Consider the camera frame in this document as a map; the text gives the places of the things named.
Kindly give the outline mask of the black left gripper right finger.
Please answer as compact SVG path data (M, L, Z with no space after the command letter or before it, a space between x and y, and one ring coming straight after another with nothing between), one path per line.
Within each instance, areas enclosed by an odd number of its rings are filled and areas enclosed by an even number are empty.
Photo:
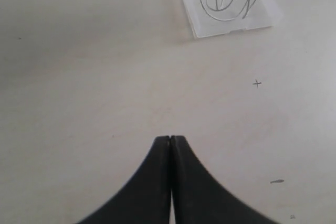
M171 137L170 173L176 223L274 223L224 188L184 136Z

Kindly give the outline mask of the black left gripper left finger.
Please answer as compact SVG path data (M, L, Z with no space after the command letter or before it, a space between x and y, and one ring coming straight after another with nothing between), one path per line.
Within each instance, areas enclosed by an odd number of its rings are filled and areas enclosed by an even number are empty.
M170 137L159 136L130 180L80 223L169 223Z

